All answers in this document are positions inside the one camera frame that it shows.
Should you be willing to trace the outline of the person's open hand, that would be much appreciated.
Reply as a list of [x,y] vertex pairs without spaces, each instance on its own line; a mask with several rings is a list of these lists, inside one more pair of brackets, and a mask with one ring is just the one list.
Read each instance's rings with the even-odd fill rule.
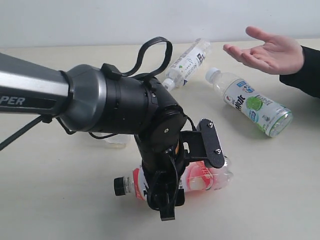
[[225,44],[223,50],[237,62],[270,75],[291,75],[303,67],[303,48],[295,39],[254,26],[248,26],[245,32],[263,44],[248,49]]

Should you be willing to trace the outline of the black sleeved forearm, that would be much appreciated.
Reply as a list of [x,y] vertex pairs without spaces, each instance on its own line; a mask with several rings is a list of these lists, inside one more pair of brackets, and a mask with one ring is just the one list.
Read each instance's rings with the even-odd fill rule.
[[297,88],[304,93],[320,98],[320,51],[302,46],[304,63],[302,68],[289,75],[280,75],[279,81],[287,86]]

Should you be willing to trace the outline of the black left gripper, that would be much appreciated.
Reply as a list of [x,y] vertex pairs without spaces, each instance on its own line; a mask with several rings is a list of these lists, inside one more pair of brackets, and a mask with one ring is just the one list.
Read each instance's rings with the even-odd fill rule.
[[142,170],[148,185],[146,201],[152,210],[174,210],[185,203],[185,193],[179,188],[186,170],[185,150],[170,147],[156,152],[151,147],[139,147]]

